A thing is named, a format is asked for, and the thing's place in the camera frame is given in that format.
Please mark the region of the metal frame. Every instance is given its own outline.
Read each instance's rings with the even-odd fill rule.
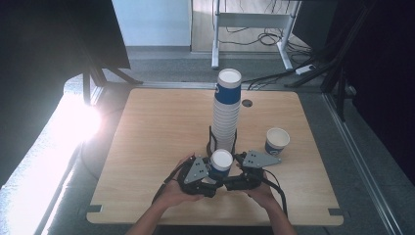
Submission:
[[[300,1],[294,2],[294,7],[289,15],[274,14],[246,14],[246,13],[220,13],[220,0],[216,0],[214,11],[214,36],[211,49],[211,67],[216,70],[219,68],[219,28],[220,27],[272,27],[284,28],[285,35],[281,42],[277,43],[286,70],[292,70],[290,58],[286,52],[288,38],[293,29],[294,20],[297,16]]]
[[[372,173],[370,172],[369,166],[364,161],[363,156],[360,153],[356,143],[354,142],[353,136],[349,132],[346,123],[343,122],[337,115],[336,105],[333,101],[332,96],[327,93],[322,93],[322,95],[332,115],[332,118],[338,127],[343,140],[346,143],[347,149],[354,162],[354,165],[356,166],[357,171],[359,172],[360,178],[362,179],[363,184],[366,186],[370,198],[372,199],[372,202],[378,211],[379,217],[385,225],[385,228],[388,230],[389,234],[403,234],[399,224],[397,223],[396,217],[391,207],[389,206],[389,203],[385,199],[385,196],[382,193],[382,190],[379,187],[375,177],[373,177]]]

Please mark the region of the hand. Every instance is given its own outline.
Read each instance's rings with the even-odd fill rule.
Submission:
[[[248,196],[253,198],[262,208],[268,209],[272,204],[278,202],[275,200],[274,195],[272,195],[271,188],[261,183],[259,187],[256,187],[252,190],[242,190],[243,192],[247,193]]]
[[[194,156],[194,154],[188,155],[185,158],[181,159],[176,167],[186,162],[192,156]],[[174,175],[173,179],[165,185],[161,195],[155,201],[156,204],[162,204],[166,208],[170,208],[187,201],[196,202],[204,197],[203,195],[189,195],[183,193],[179,183],[177,182],[178,173],[179,172],[177,172],[176,175]]]

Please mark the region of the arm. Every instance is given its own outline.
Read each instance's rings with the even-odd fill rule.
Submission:
[[[261,183],[259,187],[253,190],[245,190],[244,192],[266,210],[274,235],[297,234],[293,225],[291,225],[280,205],[272,195],[268,185]]]
[[[182,159],[178,165],[185,162],[188,156]],[[127,235],[140,234],[147,235],[153,234],[160,218],[167,211],[168,208],[177,206],[183,202],[191,201],[195,202],[202,199],[203,195],[188,195],[181,191],[180,185],[175,180],[177,174],[173,177],[173,180],[165,185],[161,195],[156,201],[144,212],[143,215],[137,220],[137,222],[128,230]]]

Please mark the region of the gray floor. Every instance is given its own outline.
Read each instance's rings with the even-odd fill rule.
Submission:
[[[125,72],[137,79],[145,80],[144,86],[210,87],[215,82],[218,71],[209,67],[208,54],[192,54],[186,50],[165,49],[130,48],[128,52],[132,70]],[[245,80],[283,70],[282,62],[276,54],[226,54],[222,55],[220,63],[221,69],[240,70]],[[54,201],[49,210],[45,212],[36,233],[123,234],[130,226],[130,224],[91,224],[85,218],[128,92],[133,88],[132,85],[123,82],[109,71],[106,71],[106,76],[110,82],[99,93],[96,107],[104,117],[107,128],[101,130],[99,137],[85,142],[73,153],[68,177],[61,182]],[[287,90],[283,84],[296,79],[299,78],[292,75],[278,80],[275,84],[256,88]],[[296,226],[296,230],[299,234],[389,234],[391,232],[382,220],[382,209],[374,203],[374,196],[371,195],[366,181],[362,179],[361,172],[356,167],[353,154],[347,147],[339,125],[333,118],[325,97],[319,92],[318,86],[321,80],[322,77],[314,79],[294,91],[299,93],[307,120],[339,201],[341,211],[335,212],[344,215],[345,223],[333,227]],[[81,77],[75,77],[67,83],[66,89],[68,92],[79,93],[81,83]],[[414,186],[356,112],[351,100],[346,100],[345,116],[346,123],[344,124],[350,131],[382,195],[385,196],[402,234],[414,234]],[[42,141],[40,143],[36,141],[36,144],[45,145]],[[0,205],[2,208],[7,208],[13,203],[18,187],[16,183],[8,182],[6,187],[1,189]],[[6,222],[1,222],[1,224],[0,233],[9,234],[10,224]],[[271,234],[269,227],[215,226],[160,226],[156,234],[211,234],[212,232],[216,234]]]

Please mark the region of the black cable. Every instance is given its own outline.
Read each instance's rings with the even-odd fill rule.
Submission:
[[[273,6],[272,6],[272,8],[271,8],[271,13],[273,13],[273,12],[274,12],[274,9],[275,9],[275,4],[277,4],[277,0],[271,0],[271,1],[269,1],[268,6],[266,6],[265,11],[263,11],[264,13],[266,13],[266,10],[268,10],[269,6],[271,6],[271,4],[272,4],[272,3],[274,3],[274,5],[273,5]]]
[[[298,44],[293,43],[293,42],[289,42],[288,44],[289,44],[289,45],[292,45],[292,46],[301,47],[301,48],[304,48],[304,49],[306,49],[306,50],[311,50],[311,47],[308,47],[308,46],[302,46],[302,45],[298,45]]]
[[[236,44],[236,45],[247,46],[247,45],[251,45],[251,44],[256,43],[257,41],[259,41],[259,39],[255,40],[255,41],[252,41],[252,42],[247,42],[247,43],[240,43],[240,42],[233,42],[233,41],[221,41],[221,40],[218,40],[218,41],[221,42],[221,43],[228,43],[228,44]]]
[[[278,192],[278,194],[281,196],[281,202],[283,204],[283,211],[284,211],[284,214],[288,217],[287,200],[286,200],[284,191],[278,185],[276,185],[275,183],[269,181],[267,178],[265,178],[263,176],[262,176],[261,180],[262,180],[263,183],[265,183],[265,184],[269,185],[270,187],[272,187],[273,189],[275,189]]]
[[[291,3],[291,0],[288,0],[287,9],[286,9],[286,14],[287,14],[287,12],[288,12],[288,8],[290,7],[290,3]]]
[[[265,170],[265,172],[267,172],[267,173],[271,174],[271,175],[272,175],[272,177],[274,177],[275,181],[277,182],[278,187],[281,187],[281,186],[280,186],[280,182],[278,181],[278,179],[277,179],[277,177],[275,176],[275,174],[274,174],[274,173],[272,173],[271,171],[267,170],[267,169],[264,169],[264,170]]]
[[[240,31],[246,30],[246,29],[248,29],[248,28],[249,28],[249,27],[243,27],[243,28],[240,28],[240,29],[235,30],[235,31],[230,31],[230,30],[228,29],[228,27],[226,27],[226,31],[227,31],[227,32],[229,32],[229,33],[235,33],[235,32],[240,32]]]
[[[262,89],[263,87],[265,87],[265,86],[267,86],[269,84],[277,83],[277,80],[279,80],[281,78],[282,77],[276,77],[276,78],[273,78],[272,80],[269,80],[269,81],[266,81],[266,82],[265,81],[262,81],[262,82],[258,83],[255,87],[253,87],[252,90],[254,90],[256,87],[257,87],[256,90],[260,90],[260,89]]]
[[[306,57],[309,57],[309,58],[311,57],[310,55],[298,52],[298,53],[292,53],[290,55],[290,60],[293,61],[296,64],[300,64],[301,62],[296,59],[297,56],[303,56],[303,57],[306,56]]]
[[[176,175],[176,173],[184,166],[188,163],[188,161],[184,162],[183,164],[179,165],[177,168],[175,168],[171,174],[168,176],[168,178],[166,178],[164,180],[164,182],[162,183],[162,185],[160,186],[159,190],[157,191],[155,197],[153,198],[152,204],[156,201],[156,199],[161,195],[162,191],[165,188],[165,185],[167,185],[168,182],[170,182],[170,180],[173,179],[174,175]]]
[[[213,31],[214,31],[214,22],[213,22],[213,14],[214,14],[214,11],[213,11],[213,3],[214,3],[214,0],[211,0],[211,27],[213,28]]]
[[[243,13],[245,12],[244,9],[242,8],[242,0],[239,0],[239,8],[241,8]]]
[[[278,13],[281,10],[281,8],[283,7],[283,2],[280,1],[280,7],[278,8],[277,11],[275,11],[275,6],[277,6],[277,0],[275,0],[275,2],[274,2],[274,6],[272,7],[271,13]]]
[[[276,45],[279,41],[281,41],[282,37],[280,35],[277,35],[275,33],[271,33],[271,32],[267,32],[266,31],[267,28],[264,29],[263,33],[260,33],[258,35],[258,40],[259,42],[264,45],[264,46],[274,46]],[[263,38],[269,38],[271,39],[273,42],[272,43],[266,43],[264,41],[262,41]]]
[[[311,59],[308,59],[308,60],[307,60],[307,61],[305,61],[305,62],[303,62],[301,65],[297,66],[297,67],[296,67],[295,69],[293,69],[293,70],[287,70],[287,71],[284,71],[284,72],[281,72],[281,73],[277,73],[277,74],[273,74],[273,75],[268,75],[268,76],[264,76],[264,77],[259,77],[259,78],[255,78],[255,79],[251,79],[251,80],[245,80],[245,81],[243,81],[243,83],[250,82],[251,84],[250,84],[250,86],[248,87],[248,90],[250,90],[250,89],[251,89],[251,87],[252,87],[252,86],[253,86],[256,82],[258,82],[258,81],[262,81],[262,80],[266,80],[266,79],[270,79],[270,78],[278,78],[278,77],[283,77],[283,76],[289,75],[289,74],[291,74],[291,73],[294,73],[294,72],[296,71],[296,69],[301,68],[301,67],[303,67],[303,66],[307,65],[310,61],[312,61],[312,58],[311,58]]]

